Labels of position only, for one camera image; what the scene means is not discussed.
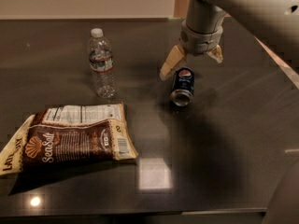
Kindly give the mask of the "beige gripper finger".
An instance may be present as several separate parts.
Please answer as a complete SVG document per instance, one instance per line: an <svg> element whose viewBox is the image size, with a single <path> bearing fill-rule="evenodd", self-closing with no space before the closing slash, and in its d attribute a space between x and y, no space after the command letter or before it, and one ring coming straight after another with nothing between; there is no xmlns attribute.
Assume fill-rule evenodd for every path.
<svg viewBox="0 0 299 224"><path fill-rule="evenodd" d="M181 45L175 45L169 52L161 70L160 79L167 80L186 63L186 51Z"/></svg>
<svg viewBox="0 0 299 224"><path fill-rule="evenodd" d="M210 50L207 55L214 59L217 63L221 63L223 61L221 46L217 45L214 49Z"/></svg>

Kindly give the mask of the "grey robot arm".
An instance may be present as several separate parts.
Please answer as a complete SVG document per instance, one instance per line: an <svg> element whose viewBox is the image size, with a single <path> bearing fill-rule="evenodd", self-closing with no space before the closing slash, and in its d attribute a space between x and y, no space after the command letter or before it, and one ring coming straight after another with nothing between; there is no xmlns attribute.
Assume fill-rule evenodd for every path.
<svg viewBox="0 0 299 224"><path fill-rule="evenodd" d="M169 53L160 71L167 79L186 61L186 56L214 51L226 14L234 17L278 57L299 68L299 0L190 0L182 23L179 44Z"/></svg>

